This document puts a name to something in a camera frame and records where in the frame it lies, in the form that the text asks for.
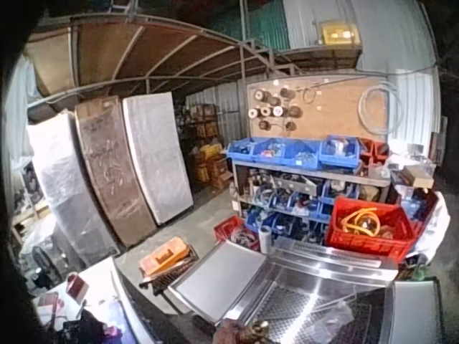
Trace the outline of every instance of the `stainless steel tray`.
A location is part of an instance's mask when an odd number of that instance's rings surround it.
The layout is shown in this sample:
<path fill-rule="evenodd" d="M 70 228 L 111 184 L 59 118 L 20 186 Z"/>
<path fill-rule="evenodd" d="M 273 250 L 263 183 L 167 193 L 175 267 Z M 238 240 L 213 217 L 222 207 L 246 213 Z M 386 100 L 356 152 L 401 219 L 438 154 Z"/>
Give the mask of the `stainless steel tray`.
<path fill-rule="evenodd" d="M 266 259 L 264 254 L 222 242 L 172 283 L 169 290 L 204 319 L 218 323 Z"/>

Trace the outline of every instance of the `wooden pegboard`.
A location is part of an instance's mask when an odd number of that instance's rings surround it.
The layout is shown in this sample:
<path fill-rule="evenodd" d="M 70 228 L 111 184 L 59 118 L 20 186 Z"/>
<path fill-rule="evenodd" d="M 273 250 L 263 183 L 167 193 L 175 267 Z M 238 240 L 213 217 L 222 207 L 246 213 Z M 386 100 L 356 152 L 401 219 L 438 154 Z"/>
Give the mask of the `wooden pegboard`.
<path fill-rule="evenodd" d="M 290 137 L 290 138 L 325 138 L 328 134 L 352 135 L 361 138 L 384 140 L 383 137 L 369 133 L 360 123 L 357 106 L 362 93 L 371 86 L 378 85 L 384 78 L 364 75 L 314 75 L 292 77 L 278 80 L 275 85 L 273 80 L 257 82 L 247 86 L 248 105 L 250 108 L 266 106 L 266 103 L 254 99 L 256 90 L 266 90 L 273 96 L 279 96 L 280 89 L 287 87 L 295 90 L 295 98 L 283 106 L 297 105 L 302 110 L 299 118 L 255 118 L 250 121 L 250 132 L 253 137 Z M 328 85 L 314 87 L 316 91 L 307 91 L 305 100 L 303 91 L 325 82 L 335 82 Z M 371 92 L 367 98 L 367 116 L 375 128 L 387 127 L 386 95 L 383 92 Z M 270 130 L 261 130 L 258 123 L 266 119 L 271 124 Z M 285 124 L 289 121 L 295 123 L 294 131 L 287 131 Z"/>

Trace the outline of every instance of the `red plastic crate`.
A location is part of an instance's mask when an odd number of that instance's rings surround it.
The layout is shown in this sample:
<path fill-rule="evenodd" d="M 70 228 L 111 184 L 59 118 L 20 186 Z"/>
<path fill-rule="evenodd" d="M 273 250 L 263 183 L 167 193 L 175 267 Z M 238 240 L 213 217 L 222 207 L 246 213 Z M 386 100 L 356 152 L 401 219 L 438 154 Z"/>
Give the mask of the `red plastic crate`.
<path fill-rule="evenodd" d="M 236 215 L 233 215 L 214 227 L 215 237 L 220 242 L 230 240 L 232 232 L 234 232 L 239 226 L 244 226 L 244 220 Z M 243 231 L 246 231 L 251 235 L 255 235 L 257 240 L 250 246 L 250 249 L 253 251 L 260 251 L 260 241 L 258 240 L 258 235 L 245 227 Z"/>
<path fill-rule="evenodd" d="M 374 213 L 379 217 L 381 226 L 387 224 L 394 227 L 394 238 L 383 239 L 344 232 L 341 228 L 341 220 L 362 208 L 377 208 Z M 347 199 L 342 196 L 335 200 L 330 226 L 325 237 L 327 246 L 392 257 L 397 262 L 404 259 L 415 240 L 415 230 L 401 206 Z"/>
<path fill-rule="evenodd" d="M 366 151 L 364 149 L 360 150 L 360 156 L 368 156 L 371 157 L 375 154 L 374 152 L 374 142 L 369 138 L 359 138 L 359 142 L 365 145 Z"/>
<path fill-rule="evenodd" d="M 384 165 L 384 163 L 386 162 L 389 154 L 378 154 L 378 149 L 379 147 L 381 147 L 382 145 L 384 145 L 383 142 L 375 142 L 374 143 L 374 162 L 375 163 L 382 163 Z"/>

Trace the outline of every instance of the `red box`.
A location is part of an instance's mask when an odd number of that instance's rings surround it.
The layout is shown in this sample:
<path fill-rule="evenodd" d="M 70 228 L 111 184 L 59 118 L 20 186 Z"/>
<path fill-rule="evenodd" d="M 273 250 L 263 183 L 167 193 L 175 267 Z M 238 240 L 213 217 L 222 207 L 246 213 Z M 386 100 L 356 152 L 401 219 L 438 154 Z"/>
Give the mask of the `red box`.
<path fill-rule="evenodd" d="M 221 224 L 218 224 L 217 226 L 214 227 L 215 237 L 217 238 L 218 241 L 223 242 L 231 238 L 232 232 L 234 232 L 237 227 L 243 226 L 243 225 L 244 225 L 244 220 L 236 215 L 233 215 L 230 218 L 224 220 Z M 260 251 L 260 241 L 258 240 L 257 234 L 254 233 L 253 231 L 250 231 L 249 229 L 245 227 L 243 231 L 246 231 L 247 233 L 250 233 L 251 235 L 255 235 L 257 240 L 250 246 L 250 249 L 253 251 Z"/>
<path fill-rule="evenodd" d="M 341 228 L 341 220 L 362 208 L 377 208 L 374 213 L 379 217 L 381 226 L 387 224 L 393 227 L 394 238 L 384 239 L 344 232 Z M 401 206 L 347 199 L 342 196 L 335 200 L 330 226 L 325 237 L 327 246 L 391 257 L 396 262 L 401 262 L 405 258 L 415 240 L 415 230 Z"/>

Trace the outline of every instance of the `plastic-wrapped mattress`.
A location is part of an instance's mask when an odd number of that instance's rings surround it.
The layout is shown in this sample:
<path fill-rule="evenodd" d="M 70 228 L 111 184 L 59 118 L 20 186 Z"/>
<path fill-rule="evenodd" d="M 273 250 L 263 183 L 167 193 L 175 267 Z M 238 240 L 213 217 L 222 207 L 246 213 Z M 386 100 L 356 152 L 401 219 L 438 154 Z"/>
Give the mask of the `plastic-wrapped mattress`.
<path fill-rule="evenodd" d="M 72 114 L 63 112 L 27 130 L 38 181 L 57 223 L 88 265 L 119 253 L 86 184 L 72 139 Z"/>
<path fill-rule="evenodd" d="M 113 230 L 127 246 L 156 230 L 131 162 L 118 97 L 75 108 L 77 131 L 94 192 Z"/>
<path fill-rule="evenodd" d="M 171 93 L 125 98 L 123 114 L 139 183 L 162 224 L 193 205 Z"/>

